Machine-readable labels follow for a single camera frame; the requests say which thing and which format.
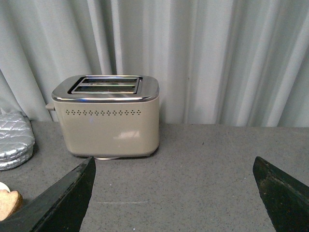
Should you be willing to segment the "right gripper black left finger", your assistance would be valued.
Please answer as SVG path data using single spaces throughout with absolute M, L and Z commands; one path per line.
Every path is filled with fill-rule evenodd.
M 41 195 L 0 223 L 2 232 L 78 232 L 96 175 L 93 157 L 84 160 Z

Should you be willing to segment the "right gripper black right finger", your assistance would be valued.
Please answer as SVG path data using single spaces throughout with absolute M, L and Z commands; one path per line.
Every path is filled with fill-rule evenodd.
M 253 175 L 268 216 L 277 232 L 309 230 L 309 187 L 261 157 Z

